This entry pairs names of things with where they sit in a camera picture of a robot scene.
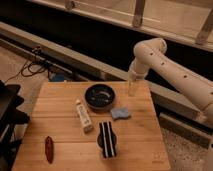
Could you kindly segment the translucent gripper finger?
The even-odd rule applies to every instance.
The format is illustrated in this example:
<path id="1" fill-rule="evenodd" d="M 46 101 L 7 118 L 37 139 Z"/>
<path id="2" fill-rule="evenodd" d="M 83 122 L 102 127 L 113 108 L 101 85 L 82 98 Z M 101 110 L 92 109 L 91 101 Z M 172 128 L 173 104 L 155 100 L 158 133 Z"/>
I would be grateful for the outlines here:
<path id="1" fill-rule="evenodd" d="M 129 81 L 129 87 L 128 87 L 128 95 L 130 97 L 133 97 L 136 93 L 136 82 L 135 81 Z"/>

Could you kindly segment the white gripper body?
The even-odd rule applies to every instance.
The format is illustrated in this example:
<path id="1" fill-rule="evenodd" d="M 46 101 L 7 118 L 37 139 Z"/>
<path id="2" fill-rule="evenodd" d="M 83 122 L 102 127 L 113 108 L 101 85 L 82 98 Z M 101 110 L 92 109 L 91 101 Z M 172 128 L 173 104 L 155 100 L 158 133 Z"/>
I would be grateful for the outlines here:
<path id="1" fill-rule="evenodd" d="M 144 75 L 137 73 L 133 66 L 129 67 L 128 76 L 130 81 L 138 81 L 144 78 Z"/>

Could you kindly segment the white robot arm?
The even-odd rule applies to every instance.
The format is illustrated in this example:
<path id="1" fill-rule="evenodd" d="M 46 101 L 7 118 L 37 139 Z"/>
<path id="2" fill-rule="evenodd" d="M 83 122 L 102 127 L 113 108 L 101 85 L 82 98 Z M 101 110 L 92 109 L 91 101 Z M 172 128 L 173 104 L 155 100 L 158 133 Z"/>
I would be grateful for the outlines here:
<path id="1" fill-rule="evenodd" d="M 129 79 L 142 80 L 149 69 L 154 70 L 213 124 L 213 82 L 170 60 L 165 56 L 166 50 L 167 44 L 162 38 L 138 42 L 133 48 L 134 60 L 129 66 Z"/>

